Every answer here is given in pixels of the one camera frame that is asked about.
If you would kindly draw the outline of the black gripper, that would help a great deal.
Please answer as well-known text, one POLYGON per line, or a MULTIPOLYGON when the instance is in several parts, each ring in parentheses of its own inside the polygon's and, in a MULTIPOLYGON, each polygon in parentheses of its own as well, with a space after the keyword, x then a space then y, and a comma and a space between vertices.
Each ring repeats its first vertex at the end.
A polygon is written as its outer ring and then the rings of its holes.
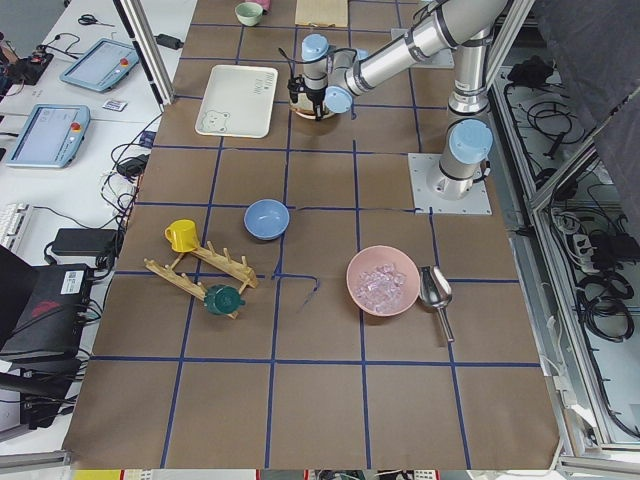
POLYGON ((303 86, 303 77, 301 75, 291 76, 287 81, 287 90, 289 92, 289 98, 291 103, 297 103, 299 101, 299 95, 304 94, 311 102, 314 109, 314 118, 316 121, 321 121, 324 117, 324 99, 326 94, 326 88, 312 89, 309 86, 303 86))

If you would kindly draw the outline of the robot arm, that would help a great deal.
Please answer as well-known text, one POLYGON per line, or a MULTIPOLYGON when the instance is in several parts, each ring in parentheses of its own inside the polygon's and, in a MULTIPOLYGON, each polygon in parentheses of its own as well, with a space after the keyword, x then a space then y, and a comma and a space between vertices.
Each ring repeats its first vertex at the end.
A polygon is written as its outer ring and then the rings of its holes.
POLYGON ((456 173, 450 131, 488 110, 490 55, 497 18, 511 1, 430 1, 412 25, 372 53, 334 46, 317 33, 292 60, 292 108, 317 122, 355 118, 352 138, 365 152, 399 153, 440 147, 440 178, 468 185, 456 173))

